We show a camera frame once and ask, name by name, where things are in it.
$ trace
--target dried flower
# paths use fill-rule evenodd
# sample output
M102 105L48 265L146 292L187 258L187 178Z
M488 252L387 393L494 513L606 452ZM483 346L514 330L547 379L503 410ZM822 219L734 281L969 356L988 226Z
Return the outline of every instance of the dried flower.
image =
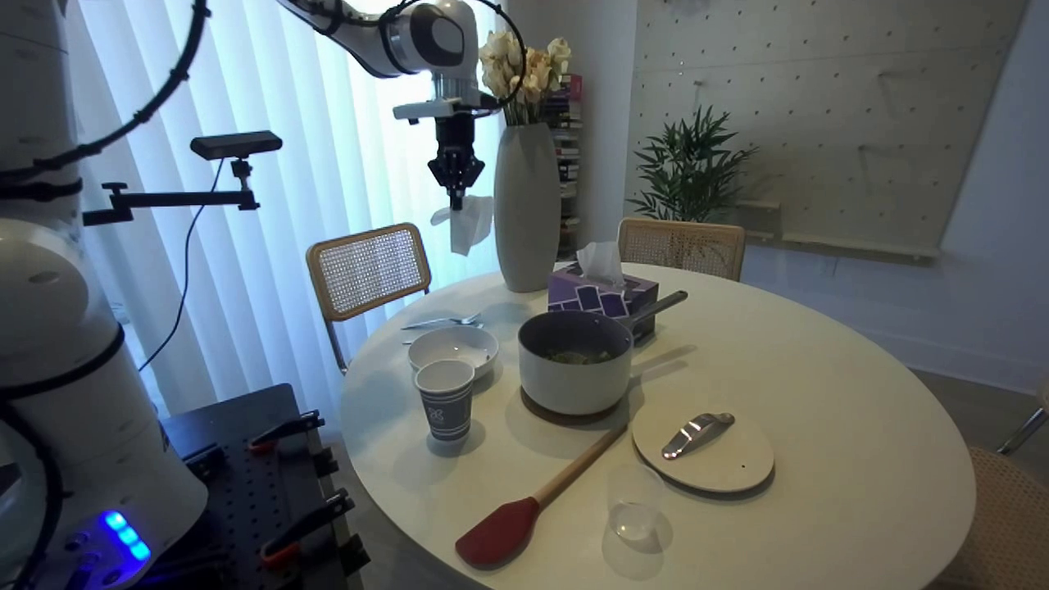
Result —
M551 38L547 48L523 47L523 79L522 79L522 47L510 31L497 31L483 47L483 81L503 101L514 92L517 94L506 105L509 126L535 126L547 121L547 98L562 92L571 67L571 47L564 38Z

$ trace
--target pot handle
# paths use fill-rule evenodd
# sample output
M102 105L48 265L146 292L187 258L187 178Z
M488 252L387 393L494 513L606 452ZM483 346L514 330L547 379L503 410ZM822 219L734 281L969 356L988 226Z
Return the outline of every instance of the pot handle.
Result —
M672 306L679 306L679 302L686 302L686 298L690 298L690 292L686 292L686 287L679 287L679 292L672 292L672 294L664 294L664 298L652 302L652 306L649 306L649 308L643 308L639 315L629 315L629 330L635 330L643 321L657 319L660 311L664 311L664 308L672 308Z

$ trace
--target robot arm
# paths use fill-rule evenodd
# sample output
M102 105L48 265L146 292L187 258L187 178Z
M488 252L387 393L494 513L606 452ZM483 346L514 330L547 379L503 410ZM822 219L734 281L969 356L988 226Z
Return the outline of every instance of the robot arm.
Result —
M464 187L486 167L472 155L472 118L493 110L483 105L475 79L478 32L468 4L397 4L380 15L357 13L344 0L278 4L344 47L377 79L434 72L434 101L397 105L393 116L408 121L436 118L436 157L431 172L447 187L453 210L463 210Z

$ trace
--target round white table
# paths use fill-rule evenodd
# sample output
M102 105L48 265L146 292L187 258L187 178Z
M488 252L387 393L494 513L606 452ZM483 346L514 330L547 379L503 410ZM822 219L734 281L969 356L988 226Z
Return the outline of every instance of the round white table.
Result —
M373 336L344 376L349 457L380 513L441 564L488 587L923 587L975 517L968 447L923 383L880 345L771 292L698 271L627 265L686 287L635 352L639 383L613 417L551 424L522 401L514 330L543 292L510 294L497 274L420 298ZM420 319L483 315L497 341L459 452L427 440L408 345ZM670 522L660 555L610 541L610 503L647 467L629 435L543 516L510 564L475 570L457 537L503 503L537 493L610 419L660 396L732 401L773 447L773 480L750 496L698 496L649 480Z

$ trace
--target white curtain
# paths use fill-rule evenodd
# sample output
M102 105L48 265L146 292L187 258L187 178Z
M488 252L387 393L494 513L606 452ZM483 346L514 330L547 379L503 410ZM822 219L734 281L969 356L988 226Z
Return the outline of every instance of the white curtain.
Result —
M91 140L128 121L166 79L190 31L190 0L78 0L70 13L70 72L78 139ZM391 0L361 0L380 13ZM104 207L104 181L133 195L210 191L217 164L190 139L275 131L286 148L256 155L254 191L263 210L195 207L133 210L130 224L90 226L86 250L119 319L153 352L179 302L187 315L166 352L143 369L161 413L179 413L272 383L291 383L301 407L334 419L342 375L304 271L314 240L397 219L423 230L436 287L494 268L493 235L468 256L450 250L447 207L427 160L434 121L408 126L393 105L434 94L431 75L372 79L342 47L310 32L275 0L214 0L207 35L179 92L128 140L82 167L86 207ZM475 4L483 38L493 13ZM472 187L488 196L497 121L475 131L488 164ZM353 346L401 306L349 325Z

